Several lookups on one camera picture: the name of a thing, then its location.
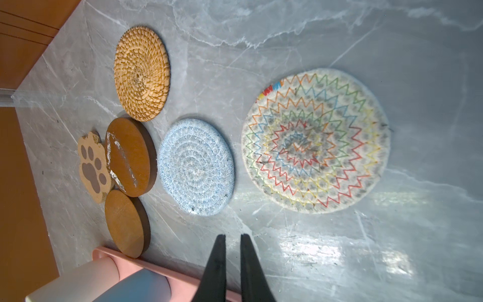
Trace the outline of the pink tray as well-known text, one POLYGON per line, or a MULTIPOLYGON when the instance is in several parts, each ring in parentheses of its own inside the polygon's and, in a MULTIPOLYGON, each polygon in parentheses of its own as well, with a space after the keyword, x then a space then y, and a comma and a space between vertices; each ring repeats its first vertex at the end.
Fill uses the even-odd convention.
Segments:
POLYGON ((171 287, 172 296, 170 301, 192 301, 200 284, 200 280, 196 278, 156 266, 144 260, 129 258, 120 252, 106 247, 94 249, 94 260, 103 257, 110 257, 114 260, 119 272, 119 282, 142 269, 147 269, 165 276, 171 287))

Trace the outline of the light blue rope coaster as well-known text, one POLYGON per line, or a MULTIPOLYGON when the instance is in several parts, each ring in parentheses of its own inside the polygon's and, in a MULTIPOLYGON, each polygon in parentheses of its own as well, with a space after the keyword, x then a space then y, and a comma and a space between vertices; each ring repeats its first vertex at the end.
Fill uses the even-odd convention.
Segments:
POLYGON ((208 122, 185 118, 172 124, 158 149, 157 165, 164 189, 186 213, 213 216, 230 202, 233 155, 208 122))

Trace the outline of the light blue mug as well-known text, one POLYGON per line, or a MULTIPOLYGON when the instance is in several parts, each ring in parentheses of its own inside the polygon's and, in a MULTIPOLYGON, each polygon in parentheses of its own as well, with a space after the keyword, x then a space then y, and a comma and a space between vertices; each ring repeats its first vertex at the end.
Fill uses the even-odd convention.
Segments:
POLYGON ((170 301, 171 287, 165 276, 142 269, 123 279, 94 301, 170 301))

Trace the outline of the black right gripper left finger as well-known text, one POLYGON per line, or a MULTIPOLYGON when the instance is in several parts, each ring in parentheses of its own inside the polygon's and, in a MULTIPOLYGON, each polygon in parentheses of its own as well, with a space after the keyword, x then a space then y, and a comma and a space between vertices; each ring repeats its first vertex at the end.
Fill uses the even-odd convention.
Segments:
POLYGON ((216 237, 195 301, 226 301, 226 235, 216 237))

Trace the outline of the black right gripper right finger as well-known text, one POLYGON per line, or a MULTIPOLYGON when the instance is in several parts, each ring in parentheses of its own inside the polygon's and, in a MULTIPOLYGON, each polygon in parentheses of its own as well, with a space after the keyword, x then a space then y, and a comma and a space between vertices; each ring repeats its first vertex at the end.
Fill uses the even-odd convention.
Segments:
POLYGON ((240 257, 242 301, 275 301, 248 234, 241 235, 240 257))

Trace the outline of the aluminium frame post left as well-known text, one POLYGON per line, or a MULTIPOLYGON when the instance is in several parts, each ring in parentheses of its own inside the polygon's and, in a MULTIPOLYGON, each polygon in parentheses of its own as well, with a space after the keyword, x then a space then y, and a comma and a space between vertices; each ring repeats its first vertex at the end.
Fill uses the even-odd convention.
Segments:
POLYGON ((13 95, 15 90, 12 89, 0 89, 0 107, 15 108, 13 95))

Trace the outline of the woven rattan coaster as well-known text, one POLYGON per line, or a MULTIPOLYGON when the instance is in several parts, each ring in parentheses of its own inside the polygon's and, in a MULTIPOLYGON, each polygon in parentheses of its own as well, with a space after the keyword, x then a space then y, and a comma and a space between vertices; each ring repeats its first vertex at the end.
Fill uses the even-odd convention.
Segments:
POLYGON ((169 94, 171 66, 162 39, 146 26, 127 30, 114 58, 114 83, 128 115, 140 122, 153 120, 169 94))

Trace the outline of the cork paw print coaster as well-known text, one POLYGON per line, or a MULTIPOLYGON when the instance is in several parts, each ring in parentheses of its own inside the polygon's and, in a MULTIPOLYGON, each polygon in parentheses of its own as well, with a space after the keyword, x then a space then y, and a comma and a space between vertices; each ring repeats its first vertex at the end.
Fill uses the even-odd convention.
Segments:
POLYGON ((98 132, 89 132, 77 142, 79 154, 79 176, 93 200, 104 203, 108 193, 114 188, 109 174, 106 150, 98 132))

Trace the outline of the matte brown wooden coaster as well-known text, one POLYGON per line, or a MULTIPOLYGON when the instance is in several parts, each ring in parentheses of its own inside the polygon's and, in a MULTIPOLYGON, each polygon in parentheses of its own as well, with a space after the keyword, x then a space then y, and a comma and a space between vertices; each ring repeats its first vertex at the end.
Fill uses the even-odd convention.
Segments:
POLYGON ((140 199, 113 190, 108 193, 104 210, 109 233, 119 251, 139 258, 149 248, 151 239, 148 215, 140 199))

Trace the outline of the glossy brown wooden coaster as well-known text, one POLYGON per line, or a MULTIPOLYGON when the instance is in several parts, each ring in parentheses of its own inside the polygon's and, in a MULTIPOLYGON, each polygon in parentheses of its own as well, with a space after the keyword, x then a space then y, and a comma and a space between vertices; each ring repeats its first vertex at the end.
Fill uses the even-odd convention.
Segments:
POLYGON ((111 177, 129 197, 149 192, 157 177, 157 154, 148 130, 133 118, 116 118, 105 136, 111 177))

